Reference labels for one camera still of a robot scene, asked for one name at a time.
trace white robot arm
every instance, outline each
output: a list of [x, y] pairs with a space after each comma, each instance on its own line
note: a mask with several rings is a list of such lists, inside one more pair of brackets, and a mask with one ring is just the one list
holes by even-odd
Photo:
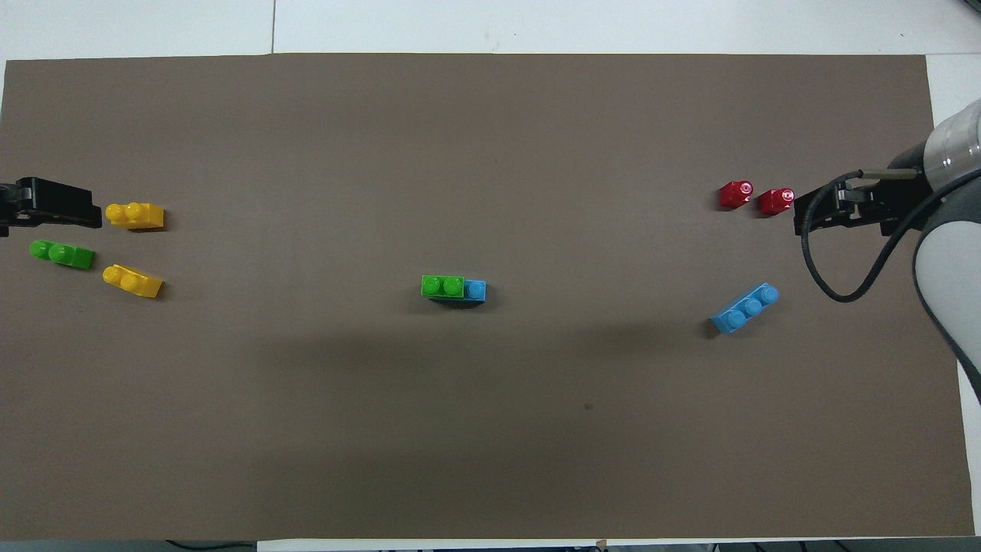
[[[863, 178], [880, 180], [861, 188], [848, 182]], [[868, 291], [907, 230], [922, 231], [913, 259], [916, 289], [981, 401], [981, 100], [938, 125], [889, 169], [842, 175], [801, 196], [794, 208], [804, 262], [818, 287], [841, 303]], [[835, 292], [810, 257], [809, 233], [874, 223], [889, 241], [854, 292]]]

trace toy brick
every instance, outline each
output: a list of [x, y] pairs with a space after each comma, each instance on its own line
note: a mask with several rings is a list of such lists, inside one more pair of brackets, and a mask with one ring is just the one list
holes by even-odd
[[463, 276], [423, 275], [421, 294], [430, 299], [463, 299]]
[[720, 332], [731, 334], [778, 299], [780, 292], [776, 288], [767, 283], [760, 284], [712, 314], [712, 323]]
[[484, 280], [467, 280], [462, 276], [426, 275], [423, 276], [422, 296], [432, 301], [483, 303], [487, 300], [487, 288], [488, 284]]
[[719, 204], [735, 209], [749, 203], [752, 196], [752, 183], [745, 180], [730, 182], [719, 190]]
[[163, 281], [121, 264], [114, 264], [102, 271], [102, 280], [121, 290], [146, 298], [155, 298]]
[[764, 215], [776, 215], [794, 205], [794, 191], [790, 188], [767, 190], [757, 199], [759, 212]]
[[82, 270], [88, 270], [92, 267], [92, 257], [95, 256], [95, 252], [89, 249], [59, 244], [58, 242], [48, 242], [47, 240], [37, 240], [31, 244], [30, 254], [37, 258]]
[[106, 206], [106, 218], [113, 226], [128, 230], [164, 227], [164, 209], [153, 203], [110, 203]]

